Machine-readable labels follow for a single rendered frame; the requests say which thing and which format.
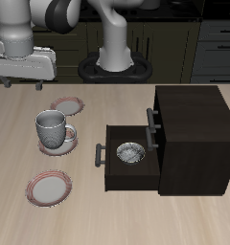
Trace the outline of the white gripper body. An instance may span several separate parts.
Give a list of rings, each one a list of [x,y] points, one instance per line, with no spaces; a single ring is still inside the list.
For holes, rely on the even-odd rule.
[[[53,80],[56,75],[56,53],[50,48],[34,47],[31,55],[16,59],[0,54],[1,77]]]

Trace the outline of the red-rimmed white plate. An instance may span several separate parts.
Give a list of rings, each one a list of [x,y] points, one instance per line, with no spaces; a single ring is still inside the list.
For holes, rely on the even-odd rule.
[[[38,142],[38,149],[45,155],[51,156],[51,157],[60,157],[66,154],[71,153],[76,146],[79,143],[78,138],[75,138],[73,141],[69,142],[69,139],[74,137],[74,131],[72,129],[67,128],[66,129],[66,137],[65,142],[60,148],[57,149],[49,149],[45,147],[42,142]]]
[[[25,196],[36,207],[51,208],[65,201],[72,187],[72,179],[67,173],[60,170],[46,170],[28,182]]]
[[[65,116],[74,116],[84,108],[84,102],[77,97],[64,97],[53,101],[50,105],[52,110],[58,110]]]

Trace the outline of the white porcelain mug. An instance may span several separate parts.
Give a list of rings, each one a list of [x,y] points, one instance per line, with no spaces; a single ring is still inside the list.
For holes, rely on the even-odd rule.
[[[49,149],[57,149],[77,137],[76,128],[66,122],[65,115],[61,111],[44,110],[37,114],[34,121],[39,140]],[[69,139],[66,138],[67,128],[74,133]]]

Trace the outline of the black and white patterned bowl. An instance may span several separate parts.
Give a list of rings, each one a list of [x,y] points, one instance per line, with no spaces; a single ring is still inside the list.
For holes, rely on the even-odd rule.
[[[146,151],[141,145],[128,142],[117,147],[116,155],[124,164],[133,166],[145,158]]]

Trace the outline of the dark wooden cabinet drawer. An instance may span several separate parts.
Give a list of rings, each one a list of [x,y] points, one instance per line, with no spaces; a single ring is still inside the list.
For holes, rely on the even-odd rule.
[[[119,145],[136,143],[145,157],[136,165],[124,164],[116,155]],[[144,125],[108,125],[105,145],[96,144],[95,166],[104,164],[105,190],[158,190],[160,170],[157,152],[148,151]]]

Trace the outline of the dark kitchen cupboards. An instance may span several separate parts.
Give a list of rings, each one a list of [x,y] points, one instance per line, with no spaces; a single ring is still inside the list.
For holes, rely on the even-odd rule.
[[[141,53],[152,66],[146,83],[230,83],[230,0],[160,0],[156,10],[115,12],[126,20],[130,51]],[[56,53],[57,75],[43,83],[84,83],[80,63],[104,44],[102,19],[87,0],[81,0],[79,22],[70,33],[34,26],[33,34],[36,47]]]

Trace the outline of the dark wooden cabinet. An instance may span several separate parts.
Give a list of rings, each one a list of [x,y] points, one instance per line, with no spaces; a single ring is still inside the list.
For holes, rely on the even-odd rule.
[[[230,180],[230,110],[215,85],[155,87],[148,149],[162,196],[222,196]]]

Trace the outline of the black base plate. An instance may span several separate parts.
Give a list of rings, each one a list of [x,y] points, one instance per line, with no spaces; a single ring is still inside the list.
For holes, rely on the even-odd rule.
[[[96,64],[98,52],[91,52],[79,65],[79,76],[86,84],[144,84],[152,75],[151,64],[139,52],[132,52],[133,66],[122,72],[108,72]]]

